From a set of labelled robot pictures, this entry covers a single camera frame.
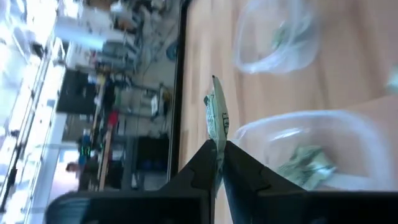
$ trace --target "black cabinet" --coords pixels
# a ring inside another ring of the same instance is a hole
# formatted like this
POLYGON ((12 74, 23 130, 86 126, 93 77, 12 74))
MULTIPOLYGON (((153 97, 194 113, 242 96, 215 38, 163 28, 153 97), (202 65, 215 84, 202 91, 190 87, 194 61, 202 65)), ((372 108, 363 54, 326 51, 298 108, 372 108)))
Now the black cabinet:
POLYGON ((63 79, 57 112, 68 114, 93 114, 96 105, 95 84, 88 83, 88 74, 67 70, 63 79))

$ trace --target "folded dollar bill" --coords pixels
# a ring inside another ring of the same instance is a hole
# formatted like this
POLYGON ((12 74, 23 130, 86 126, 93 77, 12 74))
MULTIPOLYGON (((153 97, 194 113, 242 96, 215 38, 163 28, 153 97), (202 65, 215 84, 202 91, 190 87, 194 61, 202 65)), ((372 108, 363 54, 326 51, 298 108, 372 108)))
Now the folded dollar bill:
POLYGON ((320 146, 297 147, 277 173, 305 190, 315 189, 335 171, 335 165, 320 146))
POLYGON ((224 162, 224 150, 229 128, 229 116, 226 108, 223 88, 217 77, 213 76, 213 91, 204 99, 206 105, 207 131, 210 139, 217 146, 217 164, 215 175, 216 193, 222 181, 222 166, 224 162))

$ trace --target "table surface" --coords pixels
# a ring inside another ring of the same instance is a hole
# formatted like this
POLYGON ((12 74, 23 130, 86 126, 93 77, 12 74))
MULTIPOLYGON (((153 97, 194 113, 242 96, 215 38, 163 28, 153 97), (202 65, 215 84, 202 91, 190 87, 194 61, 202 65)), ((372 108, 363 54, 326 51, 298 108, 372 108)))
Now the table surface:
MULTIPOLYGON (((246 3, 200 0, 188 10, 180 168, 208 138, 203 98, 212 89, 211 75, 223 85, 229 137, 268 116, 347 108, 386 95, 389 72, 398 62, 398 32, 389 26, 398 1, 313 0, 322 27, 320 50, 311 65, 285 75, 248 75, 233 65, 237 20, 246 3)), ((231 223, 223 191, 215 223, 231 223)))

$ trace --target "clear plastic bowl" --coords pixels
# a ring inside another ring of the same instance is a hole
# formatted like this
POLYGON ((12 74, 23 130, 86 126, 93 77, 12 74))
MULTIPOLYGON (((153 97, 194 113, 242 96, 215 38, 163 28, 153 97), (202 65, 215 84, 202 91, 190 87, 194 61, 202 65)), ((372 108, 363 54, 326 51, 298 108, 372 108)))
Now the clear plastic bowl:
POLYGON ((320 31, 302 0, 252 0, 238 21, 234 62, 246 73, 287 73, 315 58, 320 31))
POLYGON ((322 146, 335 173, 316 190, 395 190, 389 143, 370 121, 347 111, 304 111, 249 123, 232 140, 272 170, 297 146, 322 146))

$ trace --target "red object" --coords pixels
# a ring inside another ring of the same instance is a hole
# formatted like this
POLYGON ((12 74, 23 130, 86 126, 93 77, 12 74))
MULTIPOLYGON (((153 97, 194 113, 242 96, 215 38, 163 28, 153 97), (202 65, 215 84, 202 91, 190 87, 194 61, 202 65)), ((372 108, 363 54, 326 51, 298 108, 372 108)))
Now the red object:
POLYGON ((117 111, 113 111, 108 118, 108 126, 115 126, 118 123, 119 113, 117 111))

